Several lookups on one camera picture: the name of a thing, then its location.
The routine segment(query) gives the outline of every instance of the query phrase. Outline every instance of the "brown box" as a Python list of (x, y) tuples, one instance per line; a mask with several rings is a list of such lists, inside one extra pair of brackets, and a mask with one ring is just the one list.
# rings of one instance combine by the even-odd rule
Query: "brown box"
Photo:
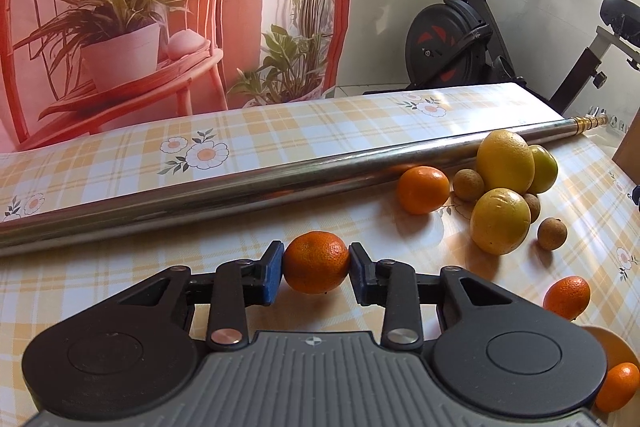
[(636, 185), (640, 185), (640, 110), (613, 155), (613, 161)]

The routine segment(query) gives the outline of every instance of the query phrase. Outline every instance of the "checkered tablecloth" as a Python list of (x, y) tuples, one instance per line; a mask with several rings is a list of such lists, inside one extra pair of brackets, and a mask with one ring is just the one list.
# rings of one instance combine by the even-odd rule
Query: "checkered tablecloth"
[[(19, 216), (11, 219), (28, 219), (36, 212), (228, 172), (558, 118), (513, 85), (235, 110), (2, 156), (0, 197), (10, 216)], [(172, 151), (183, 141), (183, 148)], [(206, 149), (215, 154), (198, 156)], [(260, 257), (273, 239), (287, 244), (309, 230), (337, 233), (347, 244), (359, 241), (372, 259), (398, 259), (422, 273), (458, 264), (536, 303), (557, 279), (580, 275), (590, 282), (592, 298), (578, 321), (610, 328), (638, 353), (640, 212), (627, 196), (632, 182), (585, 137), (554, 142), (549, 149), (559, 163), (558, 181), (541, 195), (541, 216), (523, 245), (503, 257), (484, 254), (469, 240), (468, 204), (452, 200), (428, 217), (409, 216), (388, 184), (277, 212), (1, 258), (0, 425), (20, 425), (35, 412), (20, 357), (39, 331), (166, 266), (213, 271), (232, 259)], [(550, 216), (569, 228), (567, 242), (553, 253), (534, 241), (537, 224)], [(206, 316), (198, 307), (193, 336), (203, 336)], [(248, 309), (248, 317), (252, 330), (372, 330), (378, 335), (382, 326), (382, 309), (359, 307), (348, 281), (321, 296), (295, 293), (283, 282), (276, 303)], [(425, 335), (437, 336), (433, 307), (422, 307), (422, 317)]]

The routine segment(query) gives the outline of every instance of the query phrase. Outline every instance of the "bowl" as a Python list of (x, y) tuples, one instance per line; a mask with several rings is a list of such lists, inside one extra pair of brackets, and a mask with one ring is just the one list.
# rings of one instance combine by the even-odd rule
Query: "bowl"
[[(613, 331), (591, 325), (583, 326), (583, 328), (596, 337), (596, 340), (604, 348), (607, 354), (607, 370), (623, 362), (635, 363), (640, 368), (640, 362), (634, 350)], [(591, 412), (609, 427), (638, 427), (640, 392), (636, 392), (634, 397), (622, 409), (606, 414), (599, 411), (596, 406), (593, 406)]]

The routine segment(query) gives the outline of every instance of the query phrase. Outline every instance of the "gray ribbed panel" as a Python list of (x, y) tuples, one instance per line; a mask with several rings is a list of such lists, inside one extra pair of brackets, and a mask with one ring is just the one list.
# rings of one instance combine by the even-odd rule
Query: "gray ribbed panel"
[[(26, 427), (509, 425), (517, 423), (465, 409), (431, 381), (418, 357), (386, 351), (369, 333), (261, 332), (241, 351), (209, 355), (188, 388), (153, 411), (99, 423), (43, 412)], [(595, 427), (596, 423), (580, 411), (535, 425)]]

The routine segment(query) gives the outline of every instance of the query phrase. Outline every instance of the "pink round object on chair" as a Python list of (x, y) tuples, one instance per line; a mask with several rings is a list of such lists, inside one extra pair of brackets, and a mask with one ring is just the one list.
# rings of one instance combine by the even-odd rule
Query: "pink round object on chair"
[(199, 50), (204, 42), (206, 42), (206, 39), (195, 31), (189, 29), (180, 30), (169, 37), (167, 55), (171, 60), (179, 60), (184, 55)]

